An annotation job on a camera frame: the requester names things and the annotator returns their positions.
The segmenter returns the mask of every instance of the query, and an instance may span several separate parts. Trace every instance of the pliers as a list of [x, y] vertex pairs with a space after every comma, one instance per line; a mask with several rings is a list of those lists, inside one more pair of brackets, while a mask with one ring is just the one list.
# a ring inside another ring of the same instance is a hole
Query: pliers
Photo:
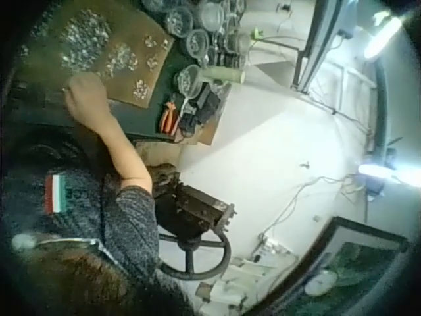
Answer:
[[178, 125], [176, 124], [178, 121], [176, 105], [174, 102], [167, 102], [165, 103], [165, 107], [166, 109], [159, 122], [159, 132], [173, 136], [176, 133]]

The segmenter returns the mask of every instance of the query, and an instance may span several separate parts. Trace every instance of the fluorescent lamp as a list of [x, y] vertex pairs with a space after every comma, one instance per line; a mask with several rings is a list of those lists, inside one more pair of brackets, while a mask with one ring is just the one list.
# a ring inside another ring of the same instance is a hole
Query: fluorescent lamp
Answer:
[[421, 169], [397, 171], [396, 178], [410, 186], [421, 188]]
[[393, 174], [393, 170], [389, 168], [369, 164], [359, 166], [358, 172], [367, 176], [373, 176], [375, 178], [381, 179], [391, 178]]
[[410, 186], [415, 186], [416, 188], [421, 188], [420, 168], [410, 168], [394, 171], [383, 166], [363, 164], [358, 167], [358, 172], [367, 176], [373, 176], [374, 178], [394, 178], [397, 179], [399, 182], [408, 184]]
[[364, 57], [370, 59], [375, 57], [389, 42], [402, 26], [399, 18], [392, 18], [378, 33], [375, 35], [364, 51]]

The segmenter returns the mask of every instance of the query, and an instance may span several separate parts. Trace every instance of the framed picture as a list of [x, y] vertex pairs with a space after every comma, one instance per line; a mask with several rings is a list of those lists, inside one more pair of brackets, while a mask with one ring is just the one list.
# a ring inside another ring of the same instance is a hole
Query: framed picture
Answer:
[[333, 217], [291, 274], [246, 315], [341, 315], [408, 244], [401, 236]]

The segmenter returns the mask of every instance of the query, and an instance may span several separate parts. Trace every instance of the person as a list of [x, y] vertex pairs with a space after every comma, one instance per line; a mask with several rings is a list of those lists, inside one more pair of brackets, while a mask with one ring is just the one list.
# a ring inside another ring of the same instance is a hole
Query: person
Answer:
[[101, 183], [91, 170], [64, 166], [43, 144], [35, 146], [41, 158], [21, 150], [26, 162], [8, 168], [2, 181], [3, 225], [35, 286], [33, 294], [42, 296], [38, 303], [54, 315], [58, 310], [61, 315], [195, 315], [180, 287], [157, 270], [152, 180], [112, 115], [100, 78], [89, 72], [73, 76], [64, 98], [73, 118], [103, 141], [120, 181], [115, 193], [111, 182]]

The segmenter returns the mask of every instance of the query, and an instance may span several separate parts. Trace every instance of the brown board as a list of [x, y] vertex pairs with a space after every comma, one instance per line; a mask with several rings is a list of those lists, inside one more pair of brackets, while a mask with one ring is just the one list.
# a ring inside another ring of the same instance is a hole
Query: brown board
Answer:
[[109, 99], [148, 108], [173, 42], [145, 13], [121, 1], [66, 1], [31, 32], [16, 75], [59, 90], [75, 72], [94, 71]]

